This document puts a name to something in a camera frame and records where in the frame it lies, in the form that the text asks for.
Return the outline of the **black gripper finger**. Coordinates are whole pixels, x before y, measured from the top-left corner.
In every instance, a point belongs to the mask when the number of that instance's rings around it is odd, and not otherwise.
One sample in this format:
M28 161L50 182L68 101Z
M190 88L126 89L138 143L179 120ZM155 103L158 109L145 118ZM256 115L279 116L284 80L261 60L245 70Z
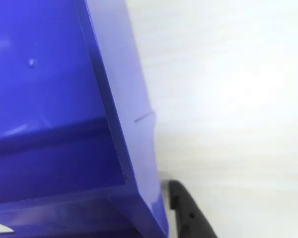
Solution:
M169 181L168 192L179 238L217 238L212 226L181 182Z

